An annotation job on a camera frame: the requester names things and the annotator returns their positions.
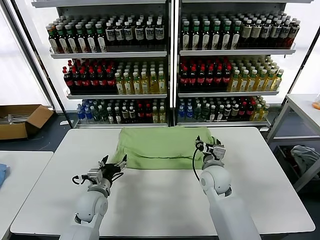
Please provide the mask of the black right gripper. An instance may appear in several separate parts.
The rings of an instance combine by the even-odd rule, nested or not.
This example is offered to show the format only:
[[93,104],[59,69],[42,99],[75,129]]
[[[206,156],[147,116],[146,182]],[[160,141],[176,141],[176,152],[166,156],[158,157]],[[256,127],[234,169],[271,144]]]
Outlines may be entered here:
[[223,143],[218,138],[215,138],[214,143],[203,142],[198,135],[195,140],[195,147],[198,150],[202,150],[203,153],[213,153],[217,145],[223,146]]

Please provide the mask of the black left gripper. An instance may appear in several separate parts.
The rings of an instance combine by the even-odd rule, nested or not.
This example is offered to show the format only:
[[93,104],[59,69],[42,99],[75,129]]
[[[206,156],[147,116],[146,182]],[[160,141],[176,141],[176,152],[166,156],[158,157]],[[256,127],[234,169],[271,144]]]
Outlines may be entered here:
[[107,161],[108,155],[103,157],[102,160],[98,162],[102,177],[107,179],[109,182],[114,182],[124,174],[122,169],[127,165],[127,155],[125,155],[118,163],[107,163]]

